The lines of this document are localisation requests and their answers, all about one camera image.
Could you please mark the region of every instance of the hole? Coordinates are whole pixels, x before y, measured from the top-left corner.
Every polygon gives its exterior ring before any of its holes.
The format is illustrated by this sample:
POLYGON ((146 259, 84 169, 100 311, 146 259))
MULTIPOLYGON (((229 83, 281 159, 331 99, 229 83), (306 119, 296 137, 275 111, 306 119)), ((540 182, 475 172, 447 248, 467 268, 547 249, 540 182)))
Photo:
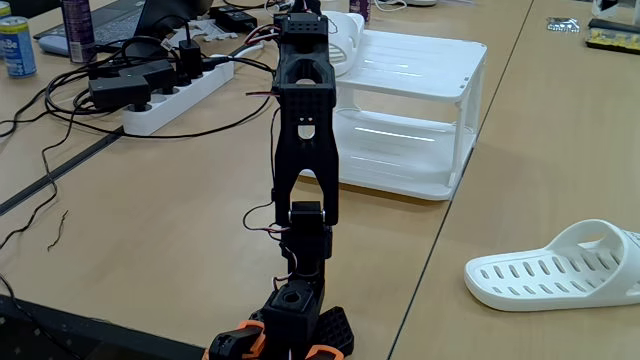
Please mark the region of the hole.
POLYGON ((495 266, 495 265, 494 265, 494 266, 493 266, 493 271, 495 271, 495 272, 496 272, 496 275, 498 275, 498 277, 499 277, 500 279, 504 279, 504 275, 502 275, 502 270, 500 270, 500 268, 499 268, 499 267, 497 267, 497 266, 495 266))
POLYGON ((538 260, 538 265, 540 265, 540 269, 542 269, 542 271, 544 271, 545 274, 547 275, 551 274, 549 272, 549 269, 547 269, 547 264, 545 264, 544 261, 538 260))
POLYGON ((611 258, 616 262, 616 265, 620 265, 620 258, 612 251, 611 258))
POLYGON ((562 284, 560 283, 555 283, 556 287, 560 290, 562 290, 562 292, 569 292, 569 290, 567 290, 566 287, 562 286, 562 284))
POLYGON ((288 303, 294 303, 294 302, 297 302, 298 300, 300 300, 300 295, 298 295, 298 293, 295 293, 295 292, 284 296, 284 301, 288 303))
POLYGON ((542 291, 546 292, 547 294, 553 294, 553 291, 551 291, 551 289, 546 287, 544 284, 540 284, 540 289, 542 289, 542 291))
POLYGON ((602 256, 600 256, 600 253, 596 253, 596 257, 598 258, 598 261, 600 261, 600 264, 602 264, 602 266, 607 269, 610 270, 611 268, 609 267, 609 264, 607 264, 606 261, 604 261, 604 259, 602 258, 602 256))
POLYGON ((529 265, 528 262, 523 262, 522 266, 524 266, 524 269, 527 270, 527 274, 529 274, 529 276, 536 276, 536 274, 533 272, 533 269, 531 268, 531 265, 529 265))
POLYGON ((518 274, 518 271, 516 270, 516 268, 513 265, 509 265, 509 270, 511 270, 511 274, 516 277, 519 278, 520 274, 518 274))
POLYGON ((580 256, 582 257, 582 261, 584 261, 584 263, 587 264, 587 267, 591 271, 596 271, 596 268, 594 268, 593 265, 589 262, 589 259, 587 259, 587 254, 582 253, 582 254, 580 254, 580 256))
POLYGON ((567 260, 569 260, 569 264, 571 264, 571 267, 573 268, 573 270, 580 272, 580 268, 578 267, 578 263, 573 259, 568 257, 567 260))
POLYGON ((560 264, 560 259, 558 259, 557 257, 552 257, 551 258, 553 260, 553 263, 556 264, 556 267, 558 268, 558 271, 560 271, 561 273, 565 273, 566 271, 564 270, 564 267, 562 267, 562 264, 560 264))
POLYGON ((578 290, 580 290, 582 292, 587 292, 587 290, 585 290, 585 288, 583 288, 582 286, 578 285, 578 283, 575 282, 575 281, 571 281, 571 285, 573 285, 574 288, 576 288, 576 289, 578 289, 578 290))

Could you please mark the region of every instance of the white power strip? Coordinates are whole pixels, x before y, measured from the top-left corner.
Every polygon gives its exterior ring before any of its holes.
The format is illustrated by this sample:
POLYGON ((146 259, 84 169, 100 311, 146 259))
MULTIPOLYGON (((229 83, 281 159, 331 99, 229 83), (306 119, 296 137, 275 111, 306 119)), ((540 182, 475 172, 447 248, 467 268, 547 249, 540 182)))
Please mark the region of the white power strip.
POLYGON ((175 94, 152 94, 148 104, 151 108, 147 111, 125 109, 122 112, 124 132, 143 136, 153 134, 231 80, 233 71, 232 62, 218 65, 212 71, 205 71, 202 77, 191 80, 190 85, 176 87, 178 92, 175 94))

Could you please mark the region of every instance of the white sandal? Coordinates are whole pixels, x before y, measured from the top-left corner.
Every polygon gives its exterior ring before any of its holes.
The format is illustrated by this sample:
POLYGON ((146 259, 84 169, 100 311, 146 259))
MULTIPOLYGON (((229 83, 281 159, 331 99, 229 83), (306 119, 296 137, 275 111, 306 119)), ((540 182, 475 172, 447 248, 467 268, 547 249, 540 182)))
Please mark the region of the white sandal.
POLYGON ((636 304, 639 280, 640 234, 603 220, 571 225, 542 249, 485 256, 465 266, 469 291, 504 311, 636 304))

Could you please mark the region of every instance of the white plastic shelf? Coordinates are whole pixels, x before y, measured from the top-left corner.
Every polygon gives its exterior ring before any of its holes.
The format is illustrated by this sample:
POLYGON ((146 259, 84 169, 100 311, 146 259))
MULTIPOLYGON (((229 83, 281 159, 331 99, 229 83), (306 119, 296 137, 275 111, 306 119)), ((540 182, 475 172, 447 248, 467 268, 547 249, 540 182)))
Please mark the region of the white plastic shelf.
MULTIPOLYGON (((342 182, 431 200, 451 196, 456 126, 368 111, 342 110, 334 117, 342 182)), ((465 129, 462 152, 475 134, 465 129)))
POLYGON ((334 133, 340 181, 429 200, 450 199, 475 145, 487 47, 365 30, 338 77, 334 133), (456 123, 360 110, 355 90, 454 104, 456 123))

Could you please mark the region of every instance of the power adapter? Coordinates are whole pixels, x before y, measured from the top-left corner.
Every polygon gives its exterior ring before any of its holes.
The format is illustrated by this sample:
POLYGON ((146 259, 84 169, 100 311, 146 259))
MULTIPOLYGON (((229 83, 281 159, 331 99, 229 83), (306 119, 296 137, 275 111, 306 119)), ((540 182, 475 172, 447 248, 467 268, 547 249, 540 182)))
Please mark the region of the power adapter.
POLYGON ((187 39, 178 43, 180 61, 191 79, 202 76, 202 52, 197 42, 187 39))
POLYGON ((209 17, 216 21, 216 25, 231 32, 250 32, 258 26, 256 18, 230 5, 212 7, 209 17))
POLYGON ((176 71, 167 60, 122 69, 118 74, 122 77, 143 76, 149 84, 149 90, 162 89, 164 94, 172 94, 173 87, 178 83, 176 71))
POLYGON ((149 83, 142 76, 89 80, 89 93, 97 109, 133 104, 134 111, 145 111, 151 100, 149 83))

